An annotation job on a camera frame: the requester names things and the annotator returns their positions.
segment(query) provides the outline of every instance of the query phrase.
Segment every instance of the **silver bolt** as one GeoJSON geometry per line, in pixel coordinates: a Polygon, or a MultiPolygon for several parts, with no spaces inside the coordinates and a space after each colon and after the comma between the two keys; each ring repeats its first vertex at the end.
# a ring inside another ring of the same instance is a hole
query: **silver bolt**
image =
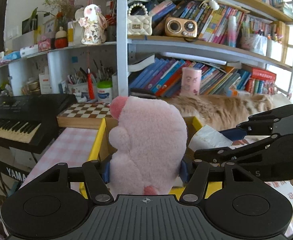
{"type": "Polygon", "coordinates": [[[194,202],[199,199],[198,196],[194,194],[186,194],[182,198],[184,201],[187,201],[187,202],[194,202]]]}
{"type": "Polygon", "coordinates": [[[107,202],[110,199],[111,199],[111,197],[107,194],[99,194],[95,197],[95,200],[99,201],[99,202],[107,202]]]}

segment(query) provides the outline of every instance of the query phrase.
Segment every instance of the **pink cylindrical container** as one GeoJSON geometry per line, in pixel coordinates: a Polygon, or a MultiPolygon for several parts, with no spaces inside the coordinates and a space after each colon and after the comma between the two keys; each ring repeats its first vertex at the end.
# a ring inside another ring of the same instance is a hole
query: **pink cylindrical container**
{"type": "Polygon", "coordinates": [[[197,96],[201,85],[202,70],[182,68],[181,96],[197,96]]]}

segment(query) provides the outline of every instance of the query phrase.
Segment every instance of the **table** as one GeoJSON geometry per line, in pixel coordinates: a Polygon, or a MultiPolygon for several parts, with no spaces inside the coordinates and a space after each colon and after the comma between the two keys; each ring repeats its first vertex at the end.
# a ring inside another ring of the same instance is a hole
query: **table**
{"type": "MultiPolygon", "coordinates": [[[[57,163],[65,162],[68,167],[79,167],[87,161],[97,130],[66,128],[45,152],[27,176],[22,186],[57,163]]],[[[79,183],[71,183],[71,189],[79,191],[79,183]]]]}

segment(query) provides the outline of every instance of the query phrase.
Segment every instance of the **fluffy cat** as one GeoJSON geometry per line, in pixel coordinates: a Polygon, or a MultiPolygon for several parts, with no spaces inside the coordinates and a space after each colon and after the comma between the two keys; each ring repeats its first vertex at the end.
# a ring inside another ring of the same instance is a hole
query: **fluffy cat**
{"type": "Polygon", "coordinates": [[[196,116],[202,125],[208,124],[217,131],[236,127],[252,114],[290,104],[289,100],[275,101],[269,95],[226,97],[221,95],[177,96],[165,101],[174,105],[183,117],[196,116]]]}

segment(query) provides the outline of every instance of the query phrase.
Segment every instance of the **purple book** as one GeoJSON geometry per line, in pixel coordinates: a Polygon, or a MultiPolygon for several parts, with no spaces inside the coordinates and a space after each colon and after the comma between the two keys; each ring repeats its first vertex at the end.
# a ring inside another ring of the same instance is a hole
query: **purple book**
{"type": "Polygon", "coordinates": [[[150,90],[162,77],[162,75],[176,62],[175,59],[171,59],[168,64],[166,64],[154,78],[144,87],[144,89],[150,90]]]}

